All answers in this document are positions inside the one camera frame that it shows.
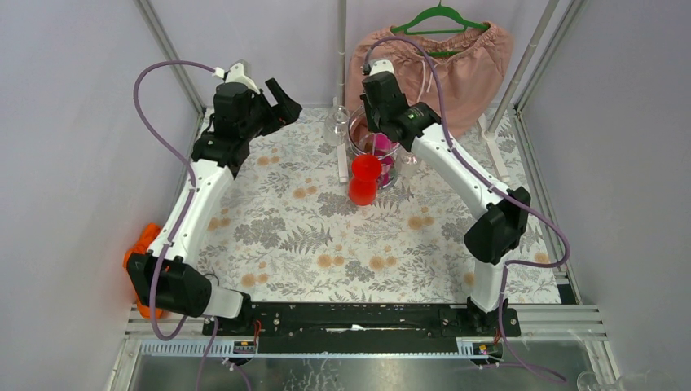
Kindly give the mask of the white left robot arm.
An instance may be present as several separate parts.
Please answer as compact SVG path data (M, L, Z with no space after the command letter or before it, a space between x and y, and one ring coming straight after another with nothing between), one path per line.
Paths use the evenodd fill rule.
M253 323L243 307L249 295L213 285L197 269L200 246L215 204L237 178L249 156L249 144L297 121L301 105L271 78L266 87L276 100L246 81L217 86L210 129L195 141L190 162L190 186L178 198L160 234L143 254L133 254L126 269L138 299L176 314L220 317L232 334L246 333Z

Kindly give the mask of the red plastic wine glass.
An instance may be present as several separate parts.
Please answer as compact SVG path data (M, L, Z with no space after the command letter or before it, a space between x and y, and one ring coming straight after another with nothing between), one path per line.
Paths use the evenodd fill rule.
M356 156L351 164L352 178L349 182L348 196L358 206L370 205L376 198L381 163L373 155Z

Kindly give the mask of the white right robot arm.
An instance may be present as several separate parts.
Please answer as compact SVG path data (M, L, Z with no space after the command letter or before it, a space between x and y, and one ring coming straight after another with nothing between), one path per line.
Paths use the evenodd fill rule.
M463 241L475 259L476 285L469 296L469 328L486 336L500 324L504 259L526 232L530 194L493 177L442 126L442 118L423 102L409 104L393 73L373 73L360 96L368 128L382 133L424 161L465 202L474 222Z

